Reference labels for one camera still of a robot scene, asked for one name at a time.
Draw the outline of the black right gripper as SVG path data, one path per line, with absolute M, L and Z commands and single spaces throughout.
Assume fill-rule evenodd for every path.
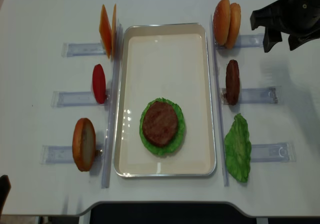
M 311 41 L 320 29 L 320 0 L 277 0 L 264 8 L 254 10 L 250 16 L 252 30 L 265 27 L 264 52 L 282 42 L 282 34 L 290 34 L 288 44 L 293 51 Z

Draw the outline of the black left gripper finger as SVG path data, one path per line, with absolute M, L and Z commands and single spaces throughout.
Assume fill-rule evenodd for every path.
M 0 177 L 0 214 L 2 214 L 10 189 L 11 183 L 8 175 L 2 175 Z

